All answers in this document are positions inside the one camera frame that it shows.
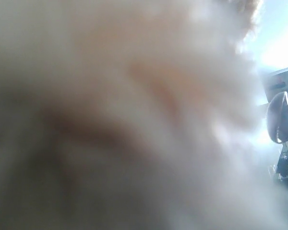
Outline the dark red wooden spoon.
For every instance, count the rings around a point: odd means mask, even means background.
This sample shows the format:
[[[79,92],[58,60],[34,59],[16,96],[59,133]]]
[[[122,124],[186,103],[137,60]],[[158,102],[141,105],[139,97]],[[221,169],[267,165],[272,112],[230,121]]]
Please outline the dark red wooden spoon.
[[[288,93],[280,92],[271,100],[266,114],[267,132],[276,144],[288,141]]]

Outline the brown teddy bear striped shirt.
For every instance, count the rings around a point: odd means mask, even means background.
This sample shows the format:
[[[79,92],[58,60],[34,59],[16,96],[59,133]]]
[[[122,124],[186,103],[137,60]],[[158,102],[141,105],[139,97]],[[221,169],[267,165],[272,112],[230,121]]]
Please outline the brown teddy bear striped shirt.
[[[0,230],[288,230],[256,161],[259,0],[0,0]]]

